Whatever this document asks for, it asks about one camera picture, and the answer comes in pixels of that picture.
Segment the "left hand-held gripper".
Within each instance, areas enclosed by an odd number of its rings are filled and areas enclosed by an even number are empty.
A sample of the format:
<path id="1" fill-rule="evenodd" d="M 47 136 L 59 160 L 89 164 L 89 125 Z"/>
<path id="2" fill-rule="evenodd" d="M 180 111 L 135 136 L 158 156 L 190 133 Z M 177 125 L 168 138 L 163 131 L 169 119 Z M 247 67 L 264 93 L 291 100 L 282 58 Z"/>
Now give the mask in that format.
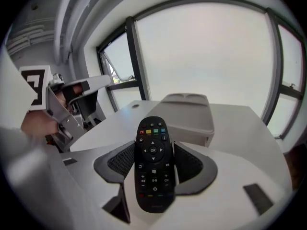
<path id="1" fill-rule="evenodd" d="M 49 66 L 24 66 L 20 73 L 35 91 L 35 99 L 28 110 L 30 114 L 42 114 L 44 119 L 56 123 L 56 130 L 43 132 L 52 136 L 63 152 L 84 134 L 81 112 L 74 115 L 70 104 L 88 96 L 111 83 L 111 77 L 100 75 L 75 80 L 65 84 L 61 74 L 51 75 Z"/>

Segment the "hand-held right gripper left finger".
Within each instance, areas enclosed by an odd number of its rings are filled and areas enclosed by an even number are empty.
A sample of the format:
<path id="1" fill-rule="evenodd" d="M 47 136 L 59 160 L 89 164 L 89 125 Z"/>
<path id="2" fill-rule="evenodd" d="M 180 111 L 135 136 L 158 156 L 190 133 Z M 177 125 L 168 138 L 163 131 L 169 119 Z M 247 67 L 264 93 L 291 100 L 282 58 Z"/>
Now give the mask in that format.
<path id="1" fill-rule="evenodd" d="M 19 203 L 45 230 L 131 230 L 84 193 L 57 149 L 19 129 L 0 127 L 0 165 Z"/>

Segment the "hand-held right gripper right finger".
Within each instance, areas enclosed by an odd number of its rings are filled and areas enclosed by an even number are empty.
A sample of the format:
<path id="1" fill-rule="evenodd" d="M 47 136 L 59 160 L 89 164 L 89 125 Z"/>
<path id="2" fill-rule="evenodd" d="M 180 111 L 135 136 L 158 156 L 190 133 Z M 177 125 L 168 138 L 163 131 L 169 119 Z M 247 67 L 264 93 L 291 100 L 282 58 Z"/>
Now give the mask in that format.
<path id="1" fill-rule="evenodd" d="M 278 217 L 292 195 L 286 163 L 284 170 L 278 171 L 278 181 L 242 157 L 192 144 L 187 147 L 212 158 L 218 174 L 202 193 L 176 197 L 165 213 L 167 230 L 263 230 Z M 243 188 L 250 184 L 258 184 L 273 202 L 262 215 Z"/>

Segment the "black remote control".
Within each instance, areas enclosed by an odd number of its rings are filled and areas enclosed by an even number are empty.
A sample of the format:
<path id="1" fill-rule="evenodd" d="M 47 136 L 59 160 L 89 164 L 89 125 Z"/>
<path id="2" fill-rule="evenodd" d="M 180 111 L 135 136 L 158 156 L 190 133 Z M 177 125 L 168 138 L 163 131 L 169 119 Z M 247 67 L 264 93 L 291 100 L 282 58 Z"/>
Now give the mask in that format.
<path id="1" fill-rule="evenodd" d="M 175 159 L 165 121 L 144 118 L 137 129 L 134 150 L 136 199 L 148 213 L 163 213 L 175 199 Z"/>

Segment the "white box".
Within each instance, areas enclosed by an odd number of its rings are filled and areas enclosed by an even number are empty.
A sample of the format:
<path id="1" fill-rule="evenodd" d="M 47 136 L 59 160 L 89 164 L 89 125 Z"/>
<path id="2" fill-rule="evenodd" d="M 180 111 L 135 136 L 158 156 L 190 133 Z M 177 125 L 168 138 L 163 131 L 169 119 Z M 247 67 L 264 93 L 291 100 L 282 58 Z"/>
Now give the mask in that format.
<path id="1" fill-rule="evenodd" d="M 161 117 L 173 142 L 208 147 L 214 136 L 213 115 L 205 95 L 173 93 L 148 114 Z"/>

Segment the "person's left hand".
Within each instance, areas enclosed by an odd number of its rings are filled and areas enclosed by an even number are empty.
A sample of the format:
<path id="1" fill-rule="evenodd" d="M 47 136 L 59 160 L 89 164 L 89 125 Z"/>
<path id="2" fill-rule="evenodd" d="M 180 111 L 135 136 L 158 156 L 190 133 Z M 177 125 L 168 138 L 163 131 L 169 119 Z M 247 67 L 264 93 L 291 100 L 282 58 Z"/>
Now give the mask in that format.
<path id="1" fill-rule="evenodd" d="M 42 138 L 57 133 L 58 123 L 44 111 L 36 110 L 25 115 L 21 130 L 29 136 Z"/>

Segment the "white table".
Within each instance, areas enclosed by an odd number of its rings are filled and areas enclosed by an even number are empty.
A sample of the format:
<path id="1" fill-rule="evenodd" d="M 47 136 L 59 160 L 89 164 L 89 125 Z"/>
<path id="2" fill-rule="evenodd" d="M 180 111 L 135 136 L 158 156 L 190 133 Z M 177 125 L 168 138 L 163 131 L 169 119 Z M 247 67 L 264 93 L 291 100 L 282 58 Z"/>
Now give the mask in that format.
<path id="1" fill-rule="evenodd" d="M 133 101 L 107 117 L 79 138 L 71 151 L 124 144 L 135 139 L 140 121 L 158 104 L 157 101 Z M 291 184 L 284 155 L 262 120 L 250 107 L 211 104 L 214 137 L 213 150 L 242 157 L 263 170 L 284 187 Z"/>

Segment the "white ceiling pipe bundle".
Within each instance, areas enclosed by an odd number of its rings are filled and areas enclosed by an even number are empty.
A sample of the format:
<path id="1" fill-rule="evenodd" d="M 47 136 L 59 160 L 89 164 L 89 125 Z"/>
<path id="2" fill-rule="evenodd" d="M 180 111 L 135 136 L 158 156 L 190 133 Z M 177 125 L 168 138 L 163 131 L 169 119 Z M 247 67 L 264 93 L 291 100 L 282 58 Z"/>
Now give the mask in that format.
<path id="1" fill-rule="evenodd" d="M 9 55 L 13 55 L 31 45 L 53 41 L 54 31 L 45 29 L 44 25 L 35 25 L 15 32 L 6 43 Z"/>

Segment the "large black-framed window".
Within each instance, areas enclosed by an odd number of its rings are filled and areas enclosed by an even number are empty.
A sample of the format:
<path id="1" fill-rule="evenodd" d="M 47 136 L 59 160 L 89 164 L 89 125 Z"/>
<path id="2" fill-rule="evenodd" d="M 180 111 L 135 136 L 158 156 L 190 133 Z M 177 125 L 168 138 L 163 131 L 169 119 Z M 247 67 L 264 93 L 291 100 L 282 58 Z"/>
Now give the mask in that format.
<path id="1" fill-rule="evenodd" d="M 125 17 L 96 48 L 113 106 L 193 92 L 250 107 L 285 139 L 303 107 L 303 37 L 272 8 L 239 0 L 170 0 Z"/>

